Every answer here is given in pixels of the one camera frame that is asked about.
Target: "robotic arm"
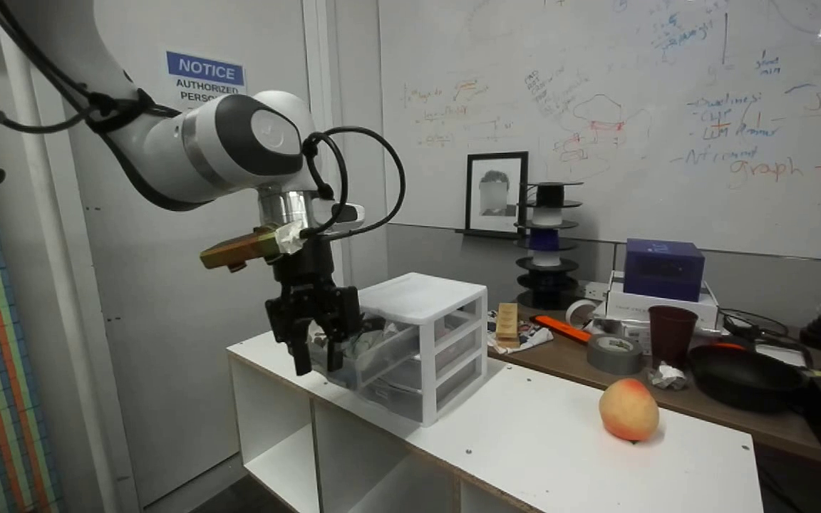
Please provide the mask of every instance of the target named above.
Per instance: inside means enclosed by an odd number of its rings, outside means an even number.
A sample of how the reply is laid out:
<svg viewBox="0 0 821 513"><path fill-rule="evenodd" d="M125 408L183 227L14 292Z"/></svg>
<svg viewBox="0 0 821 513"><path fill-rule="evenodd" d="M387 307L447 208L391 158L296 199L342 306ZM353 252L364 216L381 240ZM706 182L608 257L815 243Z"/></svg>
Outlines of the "robotic arm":
<svg viewBox="0 0 821 513"><path fill-rule="evenodd" d="M296 373L312 371L309 329L317 322L327 336L327 371L342 364L342 344L363 330L357 289L339 289L332 260L332 240L353 237L386 226L403 206L374 226L327 237L336 216L349 213L349 176L333 216L317 220L317 199L333 199L319 179L314 158L326 142L342 163L332 135L363 132L380 141L404 182L396 151L364 128L333 128L314 135L302 101L286 92L256 96L222 95L195 111L172 111L133 88L122 69L108 58L98 34L98 0L0 0L0 25L24 55L52 81L76 109L59 125L19 125L0 111L0 125L48 135L81 121L102 138L119 159L133 189L161 208L192 210L218 196L256 189L260 227L220 243L203 253L205 269L246 269L266 260L282 293L266 306L273 336L294 354ZM72 34L45 34L45 25L72 25L88 47L88 61L72 52Z"/></svg>

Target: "wooden countertop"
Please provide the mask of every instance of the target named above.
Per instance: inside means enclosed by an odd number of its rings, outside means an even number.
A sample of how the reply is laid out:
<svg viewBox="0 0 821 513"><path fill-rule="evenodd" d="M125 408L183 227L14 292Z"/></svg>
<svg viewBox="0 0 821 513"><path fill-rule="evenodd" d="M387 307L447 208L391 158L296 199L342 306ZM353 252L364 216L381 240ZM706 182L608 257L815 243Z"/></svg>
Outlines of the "wooden countertop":
<svg viewBox="0 0 821 513"><path fill-rule="evenodd" d="M501 363L515 363L531 371L594 386L594 387L608 387L615 380L611 373L591 369L584 344L571 341L571 339L554 339L548 344L538 344L523 354L490 350L490 356ZM661 408L698 417L715 424L726 424L736 430L748 430L755 438L755 444L762 444L765 451L791 454L791 457L821 464L821 444L805 417L795 417L795 414L768 417L768 414L739 410L739 408L731 408L724 403L705 397L695 387L654 390L654 393Z"/></svg>

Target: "portrait picture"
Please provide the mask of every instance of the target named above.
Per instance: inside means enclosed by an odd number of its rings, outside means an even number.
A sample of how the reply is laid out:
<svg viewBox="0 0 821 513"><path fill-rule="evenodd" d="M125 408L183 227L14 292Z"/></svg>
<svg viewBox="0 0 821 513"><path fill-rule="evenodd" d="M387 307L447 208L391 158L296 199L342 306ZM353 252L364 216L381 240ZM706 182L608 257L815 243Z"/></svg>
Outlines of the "portrait picture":
<svg viewBox="0 0 821 513"><path fill-rule="evenodd" d="M525 216L528 153L467 158L467 235L515 235Z"/></svg>

